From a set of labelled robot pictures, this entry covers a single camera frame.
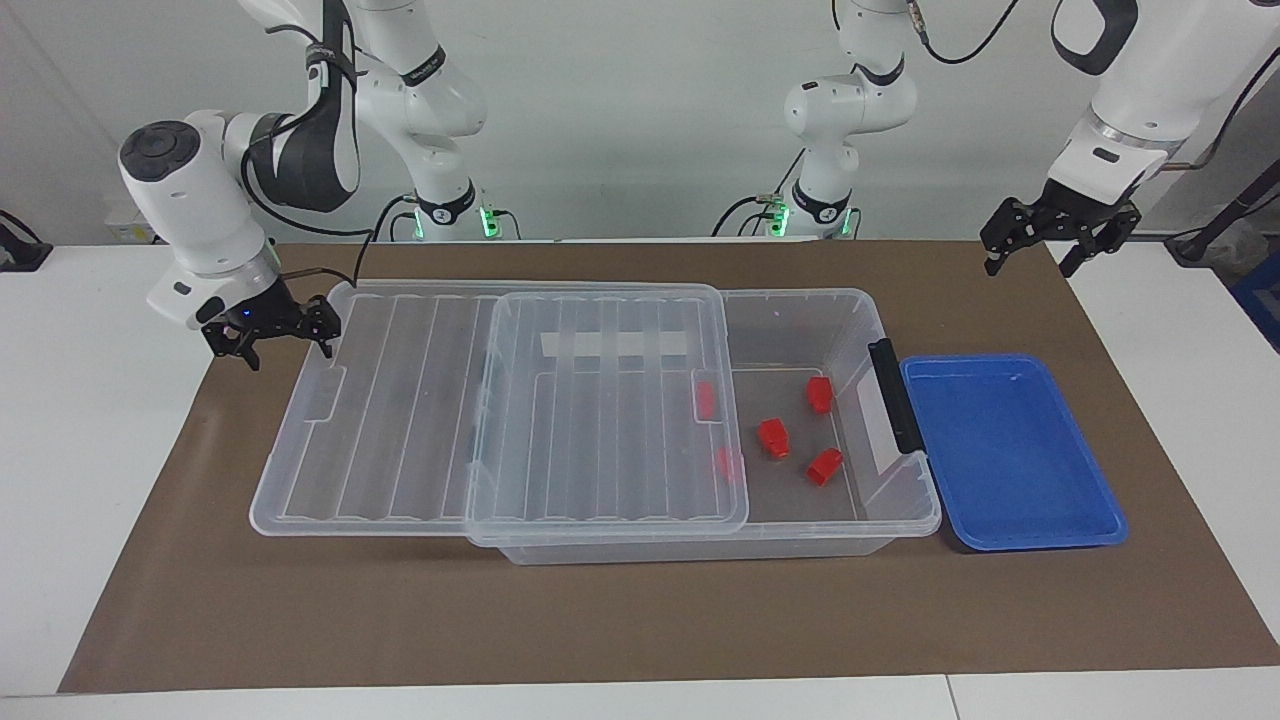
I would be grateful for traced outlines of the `clear ribbed box lid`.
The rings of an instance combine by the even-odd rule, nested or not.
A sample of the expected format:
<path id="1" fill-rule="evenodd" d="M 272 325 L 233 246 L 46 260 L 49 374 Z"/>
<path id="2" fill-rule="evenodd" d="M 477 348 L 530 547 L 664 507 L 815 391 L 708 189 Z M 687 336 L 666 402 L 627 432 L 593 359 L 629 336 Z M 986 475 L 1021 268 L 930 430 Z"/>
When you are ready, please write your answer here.
<path id="1" fill-rule="evenodd" d="M 268 537 L 489 548 L 721 541 L 750 500 L 724 300 L 708 284 L 371 281 L 330 293 L 250 507 Z M 718 419 L 698 421 L 710 380 Z"/>

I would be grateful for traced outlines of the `black tripod stand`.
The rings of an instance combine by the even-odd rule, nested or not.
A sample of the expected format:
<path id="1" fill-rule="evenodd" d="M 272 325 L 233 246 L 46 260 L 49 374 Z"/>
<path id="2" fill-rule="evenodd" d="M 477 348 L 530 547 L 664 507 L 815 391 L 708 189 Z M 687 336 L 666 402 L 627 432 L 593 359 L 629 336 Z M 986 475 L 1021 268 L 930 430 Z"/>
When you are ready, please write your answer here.
<path id="1" fill-rule="evenodd" d="M 1280 158 L 1262 170 L 1238 196 L 1202 227 L 1181 231 L 1164 241 L 1181 266 L 1202 261 L 1210 245 L 1240 219 L 1252 217 L 1280 199 Z"/>

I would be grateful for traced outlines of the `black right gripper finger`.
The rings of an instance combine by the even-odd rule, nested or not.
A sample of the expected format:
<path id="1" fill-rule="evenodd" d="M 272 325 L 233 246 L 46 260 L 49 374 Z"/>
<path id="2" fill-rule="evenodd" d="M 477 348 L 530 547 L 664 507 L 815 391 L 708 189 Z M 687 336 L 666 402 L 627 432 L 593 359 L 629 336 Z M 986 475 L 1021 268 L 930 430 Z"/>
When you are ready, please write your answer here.
<path id="1" fill-rule="evenodd" d="M 251 372 L 260 372 L 261 360 L 255 343 L 262 329 L 257 325 L 237 325 L 230 322 L 210 322 L 204 325 L 204 340 L 215 357 L 239 357 Z"/>
<path id="2" fill-rule="evenodd" d="M 325 296 L 315 295 L 300 305 L 300 338 L 319 347 L 325 359 L 333 359 L 332 342 L 342 334 L 342 319 Z"/>

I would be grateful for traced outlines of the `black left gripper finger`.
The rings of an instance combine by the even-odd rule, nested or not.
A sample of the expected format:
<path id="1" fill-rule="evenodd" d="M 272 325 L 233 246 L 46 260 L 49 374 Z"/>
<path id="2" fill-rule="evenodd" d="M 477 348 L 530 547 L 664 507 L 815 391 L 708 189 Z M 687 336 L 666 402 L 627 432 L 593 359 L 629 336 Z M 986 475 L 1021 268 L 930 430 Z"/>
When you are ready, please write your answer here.
<path id="1" fill-rule="evenodd" d="M 1018 199 L 1005 199 L 982 227 L 980 242 L 986 249 L 986 274 L 996 277 L 1014 252 L 1041 242 L 1032 209 Z"/>
<path id="2" fill-rule="evenodd" d="M 1097 231 L 1082 229 L 1075 245 L 1059 263 L 1064 278 L 1071 278 L 1082 265 L 1101 254 L 1116 252 L 1140 223 L 1142 214 L 1135 205 L 1123 205 Z"/>

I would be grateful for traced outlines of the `clear plastic storage box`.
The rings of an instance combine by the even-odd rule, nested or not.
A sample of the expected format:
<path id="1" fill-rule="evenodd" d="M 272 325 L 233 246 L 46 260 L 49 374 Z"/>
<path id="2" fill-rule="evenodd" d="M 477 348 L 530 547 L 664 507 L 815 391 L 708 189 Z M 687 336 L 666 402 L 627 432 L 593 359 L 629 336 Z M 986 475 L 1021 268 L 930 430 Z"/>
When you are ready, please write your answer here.
<path id="1" fill-rule="evenodd" d="M 867 556 L 940 529 L 925 452 L 899 452 L 876 380 L 868 345 L 888 336 L 872 297 L 852 288 L 718 291 L 750 500 L 745 527 L 724 539 L 494 550 L 518 565 L 822 559 Z M 814 375 L 831 378 L 831 414 L 806 402 Z M 771 416 L 790 434 L 781 460 L 756 438 Z M 805 469 L 828 447 L 844 464 L 818 487 Z"/>

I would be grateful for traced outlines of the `blue plastic crate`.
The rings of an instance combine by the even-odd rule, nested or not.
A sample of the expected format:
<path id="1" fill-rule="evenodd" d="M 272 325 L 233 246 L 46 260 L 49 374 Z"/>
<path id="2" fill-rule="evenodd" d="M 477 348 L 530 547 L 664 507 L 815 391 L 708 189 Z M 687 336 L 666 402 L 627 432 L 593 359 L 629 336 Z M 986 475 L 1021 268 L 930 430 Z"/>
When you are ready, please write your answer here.
<path id="1" fill-rule="evenodd" d="M 1280 354 L 1280 250 L 1231 284 L 1229 293 Z"/>

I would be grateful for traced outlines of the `blue plastic tray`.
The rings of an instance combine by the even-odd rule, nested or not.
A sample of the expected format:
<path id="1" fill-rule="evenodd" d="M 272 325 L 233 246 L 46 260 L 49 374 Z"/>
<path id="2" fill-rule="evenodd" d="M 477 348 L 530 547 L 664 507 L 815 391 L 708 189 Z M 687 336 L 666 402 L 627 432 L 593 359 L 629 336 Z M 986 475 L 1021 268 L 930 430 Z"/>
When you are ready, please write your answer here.
<path id="1" fill-rule="evenodd" d="M 1129 524 L 1052 373 L 1028 354 L 900 365 L 957 541 L 982 553 L 1111 547 Z"/>

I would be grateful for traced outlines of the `brown paper table mat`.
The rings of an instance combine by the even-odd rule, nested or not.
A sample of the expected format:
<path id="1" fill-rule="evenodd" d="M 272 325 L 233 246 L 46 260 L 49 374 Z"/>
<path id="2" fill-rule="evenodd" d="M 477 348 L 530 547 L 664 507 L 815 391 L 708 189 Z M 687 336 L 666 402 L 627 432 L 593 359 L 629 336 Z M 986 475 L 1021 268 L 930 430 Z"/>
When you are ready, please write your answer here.
<path id="1" fill-rule="evenodd" d="M 370 249 L 364 278 L 867 291 L 902 356 L 1029 354 L 1126 514 L 1112 548 L 521 568 L 457 538 L 264 537 L 250 502 L 305 357 L 214 361 L 60 691 L 655 682 L 1280 665 L 1046 249 L 974 241 Z"/>

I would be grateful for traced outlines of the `black clamp stand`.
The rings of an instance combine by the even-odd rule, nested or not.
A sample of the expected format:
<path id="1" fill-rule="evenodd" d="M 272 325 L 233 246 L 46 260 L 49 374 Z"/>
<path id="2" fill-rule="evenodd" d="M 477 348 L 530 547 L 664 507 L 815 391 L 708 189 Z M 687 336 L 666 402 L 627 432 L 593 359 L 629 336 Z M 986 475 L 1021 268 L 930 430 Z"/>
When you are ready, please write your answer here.
<path id="1" fill-rule="evenodd" d="M 52 250 L 22 219 L 0 209 L 0 273 L 37 272 Z"/>

